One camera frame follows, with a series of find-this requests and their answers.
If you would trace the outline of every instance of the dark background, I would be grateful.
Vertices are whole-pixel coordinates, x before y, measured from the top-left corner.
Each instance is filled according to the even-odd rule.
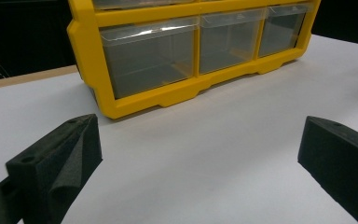
[[[76,64],[71,19],[67,0],[0,0],[0,78]],[[358,4],[323,0],[312,33],[358,43]]]

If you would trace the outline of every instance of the white table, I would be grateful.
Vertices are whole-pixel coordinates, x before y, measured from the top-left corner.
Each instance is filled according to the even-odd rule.
[[[103,162],[63,223],[357,223],[296,158],[308,115],[358,131],[357,44],[313,35],[276,71],[119,120],[78,73],[0,88],[0,181],[6,161],[89,113]]]

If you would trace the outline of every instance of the plastic drawer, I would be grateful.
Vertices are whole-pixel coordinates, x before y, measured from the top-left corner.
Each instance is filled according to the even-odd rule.
[[[193,76],[196,17],[101,30],[117,99]]]
[[[193,0],[94,0],[96,9],[129,8],[129,7],[155,7],[171,4],[189,3]]]
[[[308,3],[268,7],[258,56],[292,49],[296,45],[304,16],[310,10],[311,4]]]
[[[252,60],[263,19],[264,8],[202,15],[200,73]]]

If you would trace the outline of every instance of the storage cabinet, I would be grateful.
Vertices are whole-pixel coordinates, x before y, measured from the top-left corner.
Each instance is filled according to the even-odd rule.
[[[163,6],[158,0],[147,1],[148,7],[134,0],[134,6],[118,8],[116,1],[97,7],[101,0],[69,0],[74,19],[68,26],[80,75],[112,119],[174,105],[213,84],[264,74],[300,57],[320,4],[224,0]]]

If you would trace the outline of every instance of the wooden table edge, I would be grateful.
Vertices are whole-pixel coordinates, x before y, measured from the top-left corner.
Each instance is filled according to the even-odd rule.
[[[58,77],[63,75],[68,75],[71,73],[78,72],[76,65],[70,65],[61,68],[55,68],[51,70],[46,70],[42,72],[36,72],[28,75],[22,75],[17,77],[8,77],[0,79],[0,88],[5,86],[17,85],[21,83],[37,81],[40,79],[50,78],[50,77]]]

